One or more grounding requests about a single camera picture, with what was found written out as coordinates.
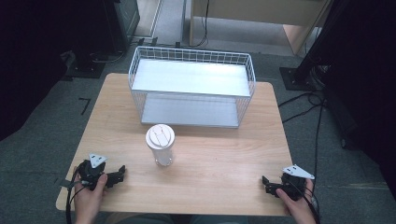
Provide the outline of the black cabinet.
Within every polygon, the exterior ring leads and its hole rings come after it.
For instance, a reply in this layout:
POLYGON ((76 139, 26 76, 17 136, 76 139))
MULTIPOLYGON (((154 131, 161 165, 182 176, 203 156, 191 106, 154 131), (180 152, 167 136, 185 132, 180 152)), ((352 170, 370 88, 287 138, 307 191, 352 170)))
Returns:
POLYGON ((140 21, 137 0, 102 0, 106 17, 106 50, 125 52, 140 21))

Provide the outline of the dark curtain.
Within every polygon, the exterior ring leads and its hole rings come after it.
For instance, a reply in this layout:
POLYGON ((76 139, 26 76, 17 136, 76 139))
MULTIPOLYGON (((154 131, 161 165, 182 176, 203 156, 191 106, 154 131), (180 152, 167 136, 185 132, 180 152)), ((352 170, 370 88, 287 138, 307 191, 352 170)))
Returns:
POLYGON ((396 0, 341 2, 326 86, 350 116, 347 143, 379 165, 396 200, 396 0))
POLYGON ((82 55, 80 26, 95 0, 0 0, 0 141, 14 134, 82 55))

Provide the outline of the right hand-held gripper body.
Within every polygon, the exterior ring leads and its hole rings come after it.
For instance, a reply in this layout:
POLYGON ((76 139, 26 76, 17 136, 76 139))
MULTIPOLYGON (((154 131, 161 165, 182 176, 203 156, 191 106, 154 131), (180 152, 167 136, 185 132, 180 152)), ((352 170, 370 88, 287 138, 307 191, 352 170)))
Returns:
POLYGON ((282 189, 291 199, 297 201, 303 197, 306 179, 314 180, 315 176, 311 175, 297 164, 293 164, 283 169, 283 174, 281 176, 282 189))

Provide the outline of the black stand base plate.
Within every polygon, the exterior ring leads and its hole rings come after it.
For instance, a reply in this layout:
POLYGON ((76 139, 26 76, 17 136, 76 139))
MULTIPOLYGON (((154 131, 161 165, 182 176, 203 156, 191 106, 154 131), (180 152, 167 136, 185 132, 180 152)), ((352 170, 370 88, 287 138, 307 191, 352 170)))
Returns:
POLYGON ((68 52, 64 62, 67 65, 65 78, 99 78, 105 68, 104 63, 79 63, 73 51, 68 52))

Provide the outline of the white cup with lid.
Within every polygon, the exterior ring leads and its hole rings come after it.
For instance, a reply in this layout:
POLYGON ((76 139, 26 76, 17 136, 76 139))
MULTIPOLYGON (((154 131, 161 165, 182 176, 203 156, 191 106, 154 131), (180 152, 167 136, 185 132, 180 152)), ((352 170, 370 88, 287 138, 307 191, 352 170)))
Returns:
POLYGON ((175 143, 175 132, 166 124, 156 124, 146 133, 146 144, 151 149, 158 165, 169 166, 173 162, 172 147, 175 143))

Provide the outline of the person's left hand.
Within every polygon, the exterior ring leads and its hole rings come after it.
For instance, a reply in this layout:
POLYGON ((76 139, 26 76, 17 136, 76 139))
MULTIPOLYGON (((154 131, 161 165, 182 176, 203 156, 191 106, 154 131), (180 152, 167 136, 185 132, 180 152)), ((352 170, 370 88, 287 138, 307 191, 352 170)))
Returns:
POLYGON ((105 192, 107 182, 107 174, 102 174, 97 182, 94 190, 84 189, 83 186, 77 182, 75 185, 74 205, 76 218, 96 218, 99 213, 102 200, 105 192))

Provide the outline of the light wooden desk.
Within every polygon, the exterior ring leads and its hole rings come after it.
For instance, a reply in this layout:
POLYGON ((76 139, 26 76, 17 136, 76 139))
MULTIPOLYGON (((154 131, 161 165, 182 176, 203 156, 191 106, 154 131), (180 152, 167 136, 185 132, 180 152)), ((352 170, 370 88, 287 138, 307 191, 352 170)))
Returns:
POLYGON ((191 0, 190 39, 196 17, 282 24, 291 50, 298 54, 327 18, 332 0, 191 0))

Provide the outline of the white wire two-tier rack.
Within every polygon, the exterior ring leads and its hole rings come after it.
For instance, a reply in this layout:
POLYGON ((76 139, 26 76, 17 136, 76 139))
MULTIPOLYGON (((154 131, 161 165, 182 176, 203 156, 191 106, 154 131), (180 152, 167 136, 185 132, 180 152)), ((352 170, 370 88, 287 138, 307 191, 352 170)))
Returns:
POLYGON ((237 128, 256 86, 246 53, 138 47, 129 87, 147 124, 237 128))

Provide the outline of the black metal stand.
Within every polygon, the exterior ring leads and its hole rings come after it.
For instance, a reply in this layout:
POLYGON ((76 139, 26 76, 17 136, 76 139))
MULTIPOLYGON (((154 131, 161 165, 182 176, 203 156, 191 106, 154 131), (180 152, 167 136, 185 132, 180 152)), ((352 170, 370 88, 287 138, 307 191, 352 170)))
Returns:
POLYGON ((349 0, 332 0, 327 19, 318 38, 297 68, 280 67, 285 88, 288 91, 315 91, 311 71, 317 65, 329 65, 336 54, 336 42, 340 31, 340 19, 349 0))

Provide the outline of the person's right hand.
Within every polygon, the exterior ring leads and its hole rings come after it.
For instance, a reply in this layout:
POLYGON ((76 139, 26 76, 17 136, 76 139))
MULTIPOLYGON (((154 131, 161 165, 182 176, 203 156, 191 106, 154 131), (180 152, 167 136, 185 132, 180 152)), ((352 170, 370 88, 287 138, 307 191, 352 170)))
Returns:
POLYGON ((306 179, 306 189, 304 197, 298 201, 292 200, 283 189, 277 189, 276 193, 280 200, 285 205, 285 213, 291 215, 293 218, 313 218, 310 204, 312 203, 313 182, 311 179, 306 179))

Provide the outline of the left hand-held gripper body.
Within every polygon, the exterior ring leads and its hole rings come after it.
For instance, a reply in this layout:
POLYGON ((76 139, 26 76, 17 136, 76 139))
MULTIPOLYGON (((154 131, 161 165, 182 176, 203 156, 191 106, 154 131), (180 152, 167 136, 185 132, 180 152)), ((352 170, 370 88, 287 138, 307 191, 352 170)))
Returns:
POLYGON ((105 170, 106 160, 106 156, 90 153, 89 158, 80 164, 78 174, 83 187, 95 189, 99 177, 105 170))

